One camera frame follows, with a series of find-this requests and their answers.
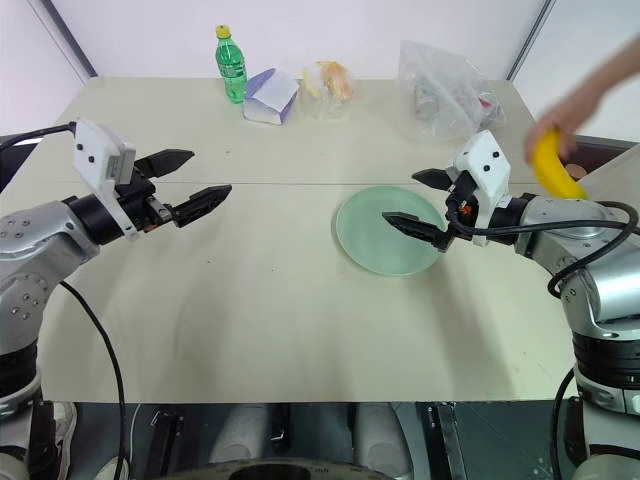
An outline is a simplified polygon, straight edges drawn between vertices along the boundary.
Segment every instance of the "bottle cap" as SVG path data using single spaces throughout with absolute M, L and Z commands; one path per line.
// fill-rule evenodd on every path
M 229 38 L 231 37 L 231 30 L 227 25 L 218 25 L 216 27 L 216 37 Z

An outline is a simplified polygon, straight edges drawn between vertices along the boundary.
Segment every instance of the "clear plastic bag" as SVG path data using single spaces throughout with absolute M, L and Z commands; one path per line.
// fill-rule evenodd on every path
M 300 99 L 306 115 L 320 120 L 345 116 L 355 81 L 336 61 L 320 61 L 302 70 Z
M 403 41 L 394 87 L 393 123 L 412 140 L 469 137 L 490 123 L 505 123 L 488 80 L 467 59 Z

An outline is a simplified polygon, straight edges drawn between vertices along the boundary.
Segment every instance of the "white wall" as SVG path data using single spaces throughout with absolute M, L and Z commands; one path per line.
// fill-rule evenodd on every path
M 534 117 L 640 33 L 639 0 L 557 0 L 514 84 Z M 640 75 L 578 133 L 640 141 Z
M 0 3 L 0 135 L 52 125 L 83 85 L 26 0 Z
M 468 56 L 504 78 L 543 0 L 54 0 L 100 75 L 217 76 L 214 27 L 231 26 L 250 74 L 336 58 L 394 78 L 399 41 Z

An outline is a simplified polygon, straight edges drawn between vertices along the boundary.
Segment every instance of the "human hand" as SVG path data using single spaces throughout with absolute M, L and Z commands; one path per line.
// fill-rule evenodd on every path
M 525 160 L 531 163 L 533 150 L 540 137 L 549 130 L 558 131 L 558 155 L 566 159 L 577 149 L 573 134 L 598 108 L 602 93 L 584 85 L 548 110 L 531 127 L 525 140 Z

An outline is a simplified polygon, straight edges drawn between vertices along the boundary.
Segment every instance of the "bottle label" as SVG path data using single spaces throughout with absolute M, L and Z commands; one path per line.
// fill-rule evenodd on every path
M 220 75 L 226 78 L 236 78 L 244 76 L 244 64 L 236 63 L 235 65 L 218 65 Z

